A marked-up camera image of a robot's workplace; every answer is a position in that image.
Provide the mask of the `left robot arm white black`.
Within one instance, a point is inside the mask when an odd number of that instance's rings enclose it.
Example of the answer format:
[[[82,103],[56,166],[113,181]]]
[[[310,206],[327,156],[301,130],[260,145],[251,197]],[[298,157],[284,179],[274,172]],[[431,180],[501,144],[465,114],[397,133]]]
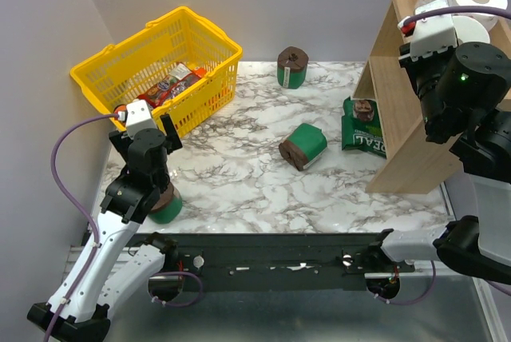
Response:
[[[108,186],[97,218],[90,218],[92,235],[71,272],[46,301],[33,304],[27,318],[44,331],[44,339],[103,341],[120,306],[154,273],[170,273],[177,255],[162,236],[152,235],[141,250],[117,271],[124,247],[160,196],[172,188],[168,155],[182,143],[169,115],[157,127],[151,113],[134,108],[117,113],[124,132],[109,139],[125,160],[121,174]]]

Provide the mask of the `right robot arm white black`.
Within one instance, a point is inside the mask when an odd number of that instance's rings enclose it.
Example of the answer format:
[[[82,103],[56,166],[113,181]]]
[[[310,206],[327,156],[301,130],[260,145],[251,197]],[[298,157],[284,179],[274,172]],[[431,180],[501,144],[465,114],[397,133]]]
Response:
[[[498,104],[510,89],[510,60],[489,43],[466,42],[414,60],[411,45],[400,48],[418,97],[426,140],[450,147],[473,184],[476,216],[431,230],[382,232],[367,252],[372,269],[395,262],[439,260],[465,276],[510,282],[510,113]]]

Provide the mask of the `green wrapped roll near left arm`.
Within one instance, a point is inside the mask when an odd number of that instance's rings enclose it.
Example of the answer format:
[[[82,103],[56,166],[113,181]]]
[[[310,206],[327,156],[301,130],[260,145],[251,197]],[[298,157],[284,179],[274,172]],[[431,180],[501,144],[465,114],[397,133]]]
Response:
[[[157,224],[168,224],[176,218],[182,207],[183,201],[180,192],[172,185],[160,196],[160,200],[154,205],[149,218]]]

